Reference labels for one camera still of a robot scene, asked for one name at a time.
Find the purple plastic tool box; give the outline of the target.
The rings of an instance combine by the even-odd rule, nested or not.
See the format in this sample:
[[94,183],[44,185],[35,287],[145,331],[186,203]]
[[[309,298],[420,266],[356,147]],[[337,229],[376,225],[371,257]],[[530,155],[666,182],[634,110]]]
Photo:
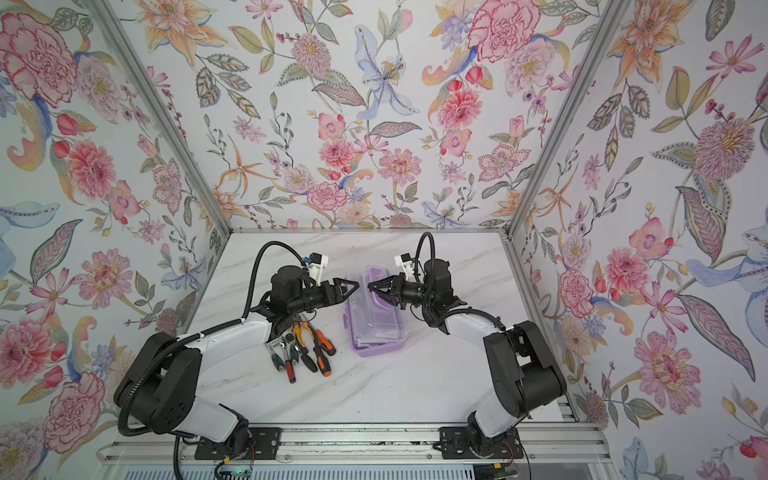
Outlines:
[[381,300],[367,288],[369,283],[391,275],[380,266],[369,266],[350,280],[360,287],[345,302],[344,326],[349,333],[352,350],[362,358],[399,350],[405,344],[409,326],[397,307]]

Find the red handled ratchet wrench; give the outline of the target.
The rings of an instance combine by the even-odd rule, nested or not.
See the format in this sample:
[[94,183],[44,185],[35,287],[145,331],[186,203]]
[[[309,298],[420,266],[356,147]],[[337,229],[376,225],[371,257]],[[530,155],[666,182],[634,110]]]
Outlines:
[[287,374],[289,383],[294,384],[296,382],[296,375],[293,367],[293,361],[290,356],[288,344],[286,343],[285,340],[282,340],[280,342],[280,346],[281,346],[283,357],[284,357],[284,368],[285,368],[285,372]]

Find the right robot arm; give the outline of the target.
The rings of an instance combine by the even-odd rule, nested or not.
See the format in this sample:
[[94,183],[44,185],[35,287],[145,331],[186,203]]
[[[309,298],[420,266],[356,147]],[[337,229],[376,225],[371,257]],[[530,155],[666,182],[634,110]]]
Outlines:
[[509,449],[517,426],[535,409],[567,390],[567,382],[540,328],[532,321],[507,327],[501,318],[473,308],[454,292],[450,264],[428,260],[418,274],[413,261],[402,271],[368,284],[386,304],[405,310],[418,307],[424,323],[482,350],[493,394],[472,412],[467,426],[443,441],[441,451],[488,458],[498,447]]

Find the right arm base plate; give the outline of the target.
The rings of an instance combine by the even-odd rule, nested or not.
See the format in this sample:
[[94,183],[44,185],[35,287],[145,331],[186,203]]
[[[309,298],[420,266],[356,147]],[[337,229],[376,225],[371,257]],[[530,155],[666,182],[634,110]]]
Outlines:
[[486,437],[470,426],[441,427],[432,448],[444,460],[517,460],[525,456],[516,428]]

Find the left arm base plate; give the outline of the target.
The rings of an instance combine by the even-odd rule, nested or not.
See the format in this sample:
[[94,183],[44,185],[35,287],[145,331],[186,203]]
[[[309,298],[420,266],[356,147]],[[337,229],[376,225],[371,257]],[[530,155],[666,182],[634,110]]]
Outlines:
[[281,443],[279,427],[249,427],[235,431],[221,443],[201,438],[194,453],[195,460],[275,460]]

